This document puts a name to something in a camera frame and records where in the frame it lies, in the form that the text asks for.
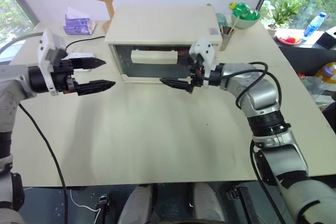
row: table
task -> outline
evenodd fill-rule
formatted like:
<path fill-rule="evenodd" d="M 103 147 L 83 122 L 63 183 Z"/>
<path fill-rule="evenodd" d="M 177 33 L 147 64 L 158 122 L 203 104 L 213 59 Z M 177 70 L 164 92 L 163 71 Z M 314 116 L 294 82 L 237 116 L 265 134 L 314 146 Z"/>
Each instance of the table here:
<path fill-rule="evenodd" d="M 61 23 L 39 24 L 36 31 L 44 27 L 67 43 L 87 37 L 65 35 Z M 98 22 L 91 37 L 101 35 Z M 11 64 L 35 64 L 38 41 L 28 39 Z M 103 39 L 77 43 L 69 51 L 93 52 L 107 62 L 76 73 L 80 83 L 106 79 L 117 84 L 98 94 L 44 93 L 22 102 L 47 136 L 67 186 L 256 178 L 248 153 L 251 131 L 231 94 L 216 87 L 196 88 L 190 95 L 162 84 L 124 83 Z M 292 125 L 309 175 L 336 173 L 334 132 L 260 23 L 236 31 L 218 61 L 268 63 L 281 83 L 281 111 Z M 60 186 L 43 140 L 21 110 L 12 139 L 13 170 L 24 186 Z"/>

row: plastic bag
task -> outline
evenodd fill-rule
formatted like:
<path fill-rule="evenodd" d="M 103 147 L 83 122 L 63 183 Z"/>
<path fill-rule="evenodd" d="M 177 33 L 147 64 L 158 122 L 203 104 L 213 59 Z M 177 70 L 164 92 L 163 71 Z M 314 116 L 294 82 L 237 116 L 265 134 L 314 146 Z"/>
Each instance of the plastic bag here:
<path fill-rule="evenodd" d="M 322 95 L 323 92 L 326 90 L 325 83 L 320 78 L 317 78 L 315 76 L 300 77 L 300 80 L 314 100 L 316 100 L 317 97 Z"/>

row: tissue box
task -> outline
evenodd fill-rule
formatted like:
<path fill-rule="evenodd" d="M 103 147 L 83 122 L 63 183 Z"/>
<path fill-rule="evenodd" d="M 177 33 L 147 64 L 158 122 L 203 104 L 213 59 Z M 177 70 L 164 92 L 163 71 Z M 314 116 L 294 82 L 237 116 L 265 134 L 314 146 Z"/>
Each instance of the tissue box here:
<path fill-rule="evenodd" d="M 67 18 L 63 29 L 70 35 L 91 35 L 96 26 L 96 22 L 90 18 Z"/>

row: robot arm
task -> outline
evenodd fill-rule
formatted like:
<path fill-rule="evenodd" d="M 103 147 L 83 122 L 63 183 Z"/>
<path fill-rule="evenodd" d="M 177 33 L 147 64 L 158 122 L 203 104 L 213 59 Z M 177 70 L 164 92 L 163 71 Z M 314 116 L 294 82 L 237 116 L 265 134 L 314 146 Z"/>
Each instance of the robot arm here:
<path fill-rule="evenodd" d="M 295 222 L 334 223 L 336 193 L 324 183 L 308 177 L 306 161 L 290 124 L 280 112 L 273 84 L 261 79 L 245 92 L 262 71 L 257 72 L 253 65 L 244 63 L 213 65 L 214 50 L 205 39 L 197 41 L 189 54 L 194 60 L 190 68 L 191 83 L 170 78 L 161 81 L 189 93 L 206 82 L 206 86 L 218 86 L 238 98 L 237 104 L 259 148 L 255 153 L 259 172 L 266 183 L 278 186 Z"/>
<path fill-rule="evenodd" d="M 97 68 L 105 61 L 96 58 L 64 60 L 67 56 L 63 38 L 46 29 L 38 48 L 38 66 L 0 65 L 0 223 L 23 223 L 16 212 L 24 202 L 19 174 L 11 173 L 11 134 L 16 109 L 20 102 L 37 93 L 58 92 L 78 95 L 97 93 L 111 88 L 113 81 L 90 81 L 78 84 L 72 77 L 74 69 Z"/>

